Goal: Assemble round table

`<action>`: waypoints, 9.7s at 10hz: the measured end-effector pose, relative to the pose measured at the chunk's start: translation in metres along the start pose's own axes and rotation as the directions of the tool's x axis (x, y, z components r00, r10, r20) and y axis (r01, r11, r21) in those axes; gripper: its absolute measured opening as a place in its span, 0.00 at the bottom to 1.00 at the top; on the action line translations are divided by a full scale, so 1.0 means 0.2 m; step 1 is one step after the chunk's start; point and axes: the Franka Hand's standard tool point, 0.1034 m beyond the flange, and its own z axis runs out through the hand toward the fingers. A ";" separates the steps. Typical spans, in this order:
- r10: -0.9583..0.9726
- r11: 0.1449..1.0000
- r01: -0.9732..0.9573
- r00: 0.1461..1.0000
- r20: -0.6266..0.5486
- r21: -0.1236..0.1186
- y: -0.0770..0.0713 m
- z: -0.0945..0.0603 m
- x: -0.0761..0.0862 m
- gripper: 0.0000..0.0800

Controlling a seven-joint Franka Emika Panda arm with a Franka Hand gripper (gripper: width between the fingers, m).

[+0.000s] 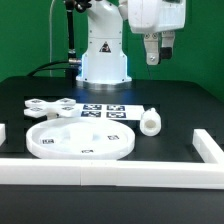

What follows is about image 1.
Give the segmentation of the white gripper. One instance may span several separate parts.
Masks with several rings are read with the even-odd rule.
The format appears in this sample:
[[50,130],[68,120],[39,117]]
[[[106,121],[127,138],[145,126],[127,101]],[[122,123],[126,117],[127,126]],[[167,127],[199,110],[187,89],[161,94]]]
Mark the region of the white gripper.
[[133,33],[153,33],[144,36],[148,65],[159,63],[158,32],[163,32],[160,58],[172,58],[175,41],[172,30],[185,25],[186,0],[119,0],[119,11]]

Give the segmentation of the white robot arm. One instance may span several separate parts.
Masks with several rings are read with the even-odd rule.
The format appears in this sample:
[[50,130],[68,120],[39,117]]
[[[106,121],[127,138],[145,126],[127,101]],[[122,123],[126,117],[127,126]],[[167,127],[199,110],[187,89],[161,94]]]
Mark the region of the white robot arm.
[[146,63],[157,65],[173,55],[175,31],[185,25],[186,0],[91,0],[88,48],[82,55],[77,85],[114,90],[131,85],[127,56],[122,50],[123,22],[144,36]]

